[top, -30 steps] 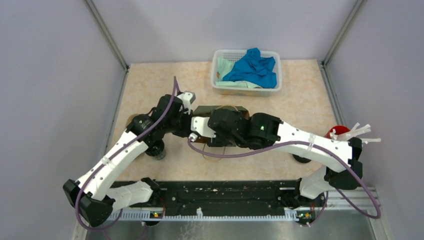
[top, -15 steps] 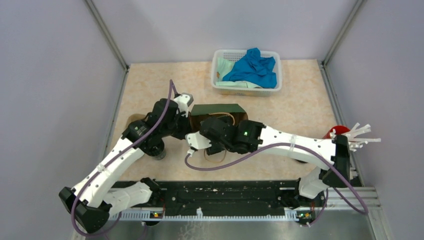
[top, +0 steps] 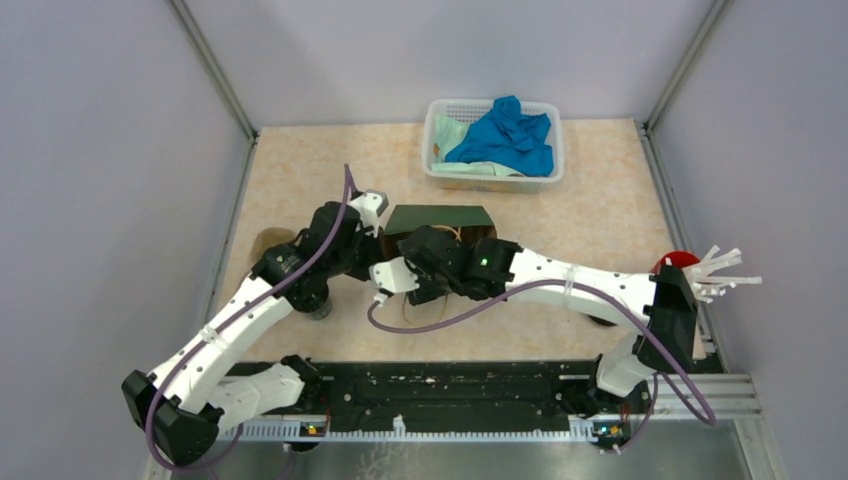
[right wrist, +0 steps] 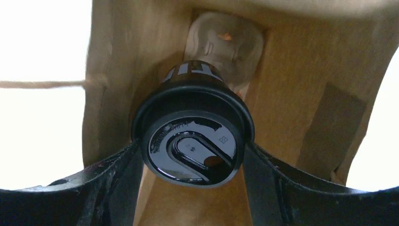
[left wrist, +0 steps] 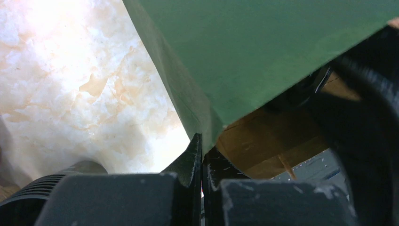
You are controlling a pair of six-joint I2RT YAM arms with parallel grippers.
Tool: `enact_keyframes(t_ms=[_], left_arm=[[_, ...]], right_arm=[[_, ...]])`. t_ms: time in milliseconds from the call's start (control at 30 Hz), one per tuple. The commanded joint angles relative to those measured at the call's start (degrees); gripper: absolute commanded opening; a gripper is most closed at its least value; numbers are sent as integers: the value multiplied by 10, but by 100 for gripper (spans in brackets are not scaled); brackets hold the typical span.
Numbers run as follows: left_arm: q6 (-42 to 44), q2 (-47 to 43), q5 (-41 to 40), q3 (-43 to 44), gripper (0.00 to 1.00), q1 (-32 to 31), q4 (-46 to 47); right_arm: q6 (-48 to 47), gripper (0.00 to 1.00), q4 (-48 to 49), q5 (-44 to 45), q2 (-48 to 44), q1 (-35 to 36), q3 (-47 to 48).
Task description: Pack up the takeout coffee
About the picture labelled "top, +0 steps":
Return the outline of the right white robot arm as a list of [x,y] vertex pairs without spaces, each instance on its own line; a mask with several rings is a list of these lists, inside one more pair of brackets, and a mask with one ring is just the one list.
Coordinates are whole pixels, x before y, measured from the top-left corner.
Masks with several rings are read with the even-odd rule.
[[674,264],[651,273],[612,272],[498,238],[463,243],[429,226],[399,241],[398,250],[389,262],[393,293],[546,304],[630,328],[600,357],[586,385],[589,404],[600,412],[614,411],[648,376],[686,373],[693,365],[698,306],[686,270]]

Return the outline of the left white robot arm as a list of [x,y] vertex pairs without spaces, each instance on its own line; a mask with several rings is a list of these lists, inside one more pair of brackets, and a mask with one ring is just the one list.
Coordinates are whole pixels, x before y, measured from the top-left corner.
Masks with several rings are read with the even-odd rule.
[[280,320],[294,312],[328,316],[329,279],[367,280],[380,257],[379,218],[387,206],[376,191],[325,203],[293,240],[260,254],[233,297],[182,349],[149,373],[127,375],[121,390],[133,422],[169,464],[198,464],[219,434],[270,410],[317,407],[318,371],[298,355],[231,384],[222,380]]

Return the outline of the green brown paper bag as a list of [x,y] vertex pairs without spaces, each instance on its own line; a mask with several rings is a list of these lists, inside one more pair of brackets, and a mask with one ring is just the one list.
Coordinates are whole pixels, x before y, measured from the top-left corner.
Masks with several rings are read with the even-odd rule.
[[[380,234],[383,260],[402,257],[397,243],[416,228],[425,225],[460,227],[462,241],[471,247],[470,259],[475,255],[480,243],[498,237],[494,221],[480,205],[401,204],[394,208]],[[465,285],[468,283],[466,267],[462,276]],[[456,295],[450,294],[423,305],[413,306],[406,300],[407,293],[409,292],[401,294],[400,316],[403,326],[409,329],[429,327],[445,321],[448,317],[450,298]]]

